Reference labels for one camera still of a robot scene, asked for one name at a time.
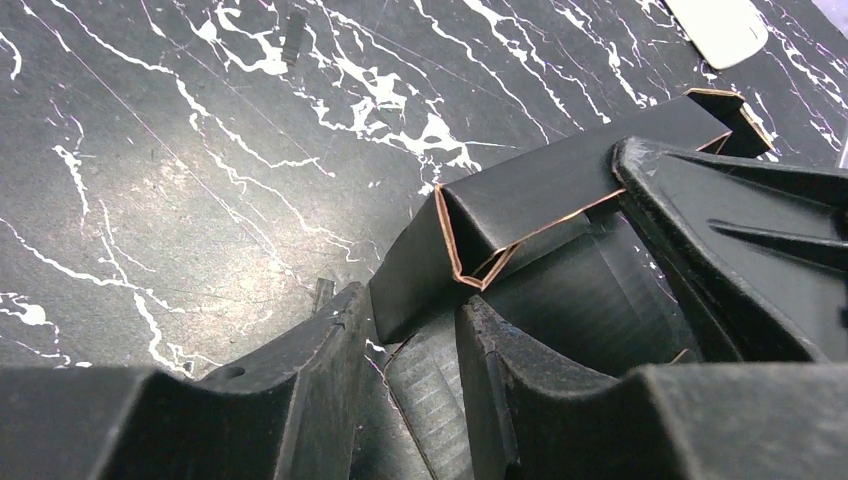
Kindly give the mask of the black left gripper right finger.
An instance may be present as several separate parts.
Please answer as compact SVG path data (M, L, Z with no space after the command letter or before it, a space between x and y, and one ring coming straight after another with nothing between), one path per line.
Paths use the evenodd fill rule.
M843 479L843 364L646 365L555 352L473 297L456 346L478 479Z

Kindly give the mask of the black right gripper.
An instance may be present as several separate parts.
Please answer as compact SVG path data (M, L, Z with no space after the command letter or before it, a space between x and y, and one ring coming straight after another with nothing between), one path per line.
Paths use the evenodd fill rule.
M847 173L629 137L621 206L685 308L748 361L847 358Z

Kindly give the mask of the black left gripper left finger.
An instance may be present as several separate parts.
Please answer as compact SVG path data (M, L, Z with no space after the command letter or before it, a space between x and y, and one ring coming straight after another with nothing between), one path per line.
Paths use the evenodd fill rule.
M368 290L199 381L129 367L5 368L5 479L345 479Z

